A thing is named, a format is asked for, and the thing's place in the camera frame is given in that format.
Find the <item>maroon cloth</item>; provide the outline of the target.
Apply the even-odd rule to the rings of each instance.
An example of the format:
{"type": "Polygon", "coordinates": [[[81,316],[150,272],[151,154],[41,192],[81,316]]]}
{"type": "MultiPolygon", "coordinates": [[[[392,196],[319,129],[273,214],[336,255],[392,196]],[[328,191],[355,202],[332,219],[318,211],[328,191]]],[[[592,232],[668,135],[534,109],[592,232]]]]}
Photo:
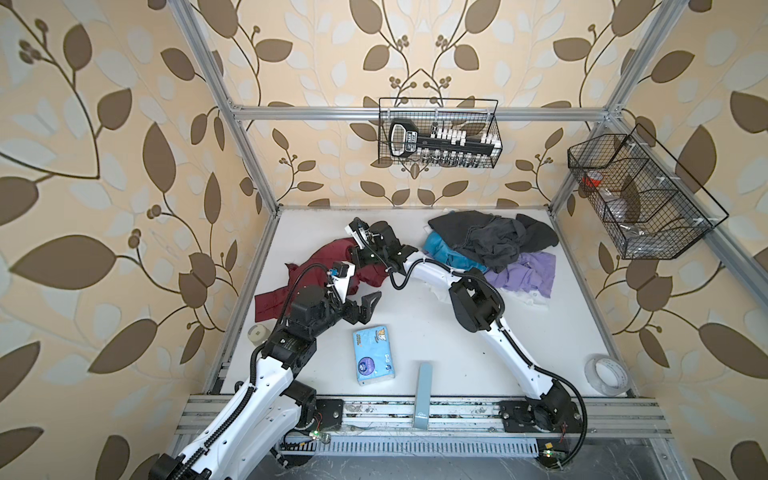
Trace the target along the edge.
{"type": "MultiPolygon", "coordinates": [[[[326,270],[331,269],[335,263],[342,261],[351,262],[353,260],[353,250],[357,247],[358,245],[353,238],[341,238],[322,246],[300,265],[294,263],[286,264],[288,271],[287,285],[254,297],[256,302],[254,321],[258,323],[277,319],[291,288],[302,273],[306,272],[301,278],[295,293],[305,286],[323,286],[327,280],[326,270]]],[[[361,283],[371,287],[380,287],[386,279],[387,273],[385,267],[381,264],[368,265],[362,269],[356,269],[354,276],[349,282],[348,293],[350,295],[356,294],[361,283]]]]}

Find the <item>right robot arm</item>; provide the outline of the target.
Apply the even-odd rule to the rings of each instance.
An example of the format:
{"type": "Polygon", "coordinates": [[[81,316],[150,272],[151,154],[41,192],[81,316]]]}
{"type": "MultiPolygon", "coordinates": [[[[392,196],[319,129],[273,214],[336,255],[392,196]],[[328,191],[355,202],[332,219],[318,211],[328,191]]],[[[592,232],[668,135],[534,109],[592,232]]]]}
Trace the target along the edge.
{"type": "Polygon", "coordinates": [[[522,389],[525,404],[502,408],[503,423],[557,434],[562,441],[570,428],[576,428],[578,438],[573,445],[565,451],[543,446],[536,458],[548,470],[569,466],[581,452],[588,433],[584,397],[572,382],[533,359],[505,319],[506,304],[496,287],[476,268],[450,267],[401,243],[386,222],[370,226],[356,217],[345,227],[345,232],[357,244],[353,254],[355,265],[382,266],[395,290],[401,291],[410,281],[420,280],[448,293],[459,325],[487,340],[522,389]]]}

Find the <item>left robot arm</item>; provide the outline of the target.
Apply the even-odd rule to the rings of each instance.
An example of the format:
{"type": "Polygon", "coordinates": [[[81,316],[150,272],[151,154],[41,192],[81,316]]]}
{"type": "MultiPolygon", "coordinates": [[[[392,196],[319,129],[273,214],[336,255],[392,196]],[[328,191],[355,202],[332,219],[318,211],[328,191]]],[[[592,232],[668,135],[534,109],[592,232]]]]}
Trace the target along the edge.
{"type": "Polygon", "coordinates": [[[249,358],[242,386],[203,432],[177,456],[161,455],[150,467],[151,479],[245,479],[293,430],[318,422],[316,391],[298,381],[316,353],[319,336],[339,321],[367,324],[381,295],[349,299],[355,274],[350,262],[327,267],[318,285],[298,277],[291,286],[269,337],[249,358]]]}

